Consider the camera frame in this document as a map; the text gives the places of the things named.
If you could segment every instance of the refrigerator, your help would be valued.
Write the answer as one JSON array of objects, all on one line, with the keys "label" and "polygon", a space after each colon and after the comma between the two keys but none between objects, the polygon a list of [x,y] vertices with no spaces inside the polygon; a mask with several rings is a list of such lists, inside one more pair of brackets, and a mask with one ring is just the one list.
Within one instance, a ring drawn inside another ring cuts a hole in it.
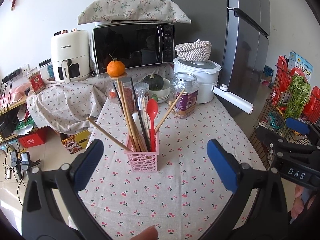
[{"label": "refrigerator", "polygon": [[[172,0],[191,19],[175,24],[175,45],[210,41],[210,60],[221,65],[219,84],[254,103],[264,70],[270,34],[269,0]],[[231,116],[241,111],[221,100]]]}]

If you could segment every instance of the microwave control panel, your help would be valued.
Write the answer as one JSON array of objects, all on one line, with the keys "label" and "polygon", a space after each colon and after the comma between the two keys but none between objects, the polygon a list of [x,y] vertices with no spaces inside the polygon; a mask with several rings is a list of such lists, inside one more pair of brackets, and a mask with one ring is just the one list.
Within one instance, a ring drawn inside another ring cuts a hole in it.
[{"label": "microwave control panel", "polygon": [[163,25],[163,60],[162,62],[173,61],[173,24]]}]

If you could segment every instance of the white wall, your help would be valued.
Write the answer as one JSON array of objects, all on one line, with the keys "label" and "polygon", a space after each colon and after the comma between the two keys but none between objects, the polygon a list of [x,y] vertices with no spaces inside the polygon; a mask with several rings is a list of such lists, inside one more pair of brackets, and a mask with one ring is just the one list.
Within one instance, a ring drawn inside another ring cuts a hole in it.
[{"label": "white wall", "polygon": [[279,55],[289,57],[293,50],[308,60],[314,68],[311,87],[320,87],[320,26],[307,2],[270,0],[270,14],[266,65],[276,69]]},{"label": "white wall", "polygon": [[94,24],[77,26],[78,15],[95,0],[12,0],[0,7],[0,78],[14,69],[51,57],[50,39],[60,30],[85,29]]}]

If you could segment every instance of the orange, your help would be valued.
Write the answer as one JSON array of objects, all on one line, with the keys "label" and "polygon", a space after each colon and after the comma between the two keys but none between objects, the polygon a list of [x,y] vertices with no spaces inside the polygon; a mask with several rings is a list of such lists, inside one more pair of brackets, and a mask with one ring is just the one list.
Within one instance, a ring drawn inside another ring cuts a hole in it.
[{"label": "orange", "polygon": [[125,65],[120,60],[117,60],[116,58],[112,57],[112,59],[113,60],[110,61],[107,66],[107,73],[111,77],[121,76],[125,72]]}]

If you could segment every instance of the black chopstick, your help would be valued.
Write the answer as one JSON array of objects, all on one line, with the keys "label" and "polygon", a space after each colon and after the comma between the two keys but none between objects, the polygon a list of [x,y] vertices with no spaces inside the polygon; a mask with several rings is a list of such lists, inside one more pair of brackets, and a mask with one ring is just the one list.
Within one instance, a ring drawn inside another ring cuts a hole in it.
[{"label": "black chopstick", "polygon": [[138,104],[136,92],[135,92],[135,90],[134,90],[132,78],[130,78],[130,81],[131,81],[131,86],[132,86],[133,98],[134,98],[134,102],[135,102],[135,104],[136,104],[136,109],[137,109],[137,113],[138,113],[138,116],[139,116],[139,121],[140,121],[141,129],[142,129],[143,138],[144,138],[144,141],[145,141],[145,143],[146,143],[148,152],[151,152],[149,140],[148,140],[148,137],[147,137],[147,134],[146,134],[146,128],[145,128],[145,126],[144,126],[144,123],[143,123],[143,120],[142,120],[142,117],[141,117],[141,113],[140,113],[140,110],[139,110],[139,104]]},{"label": "black chopstick", "polygon": [[116,93],[116,95],[117,95],[117,98],[118,98],[119,105],[120,105],[120,107],[121,107],[122,113],[124,113],[124,112],[123,112],[123,106],[122,106],[122,103],[121,103],[121,100],[120,100],[120,97],[119,97],[118,91],[117,91],[117,89],[116,89],[116,85],[115,85],[115,83],[113,83],[113,88],[115,89],[115,93]]}]

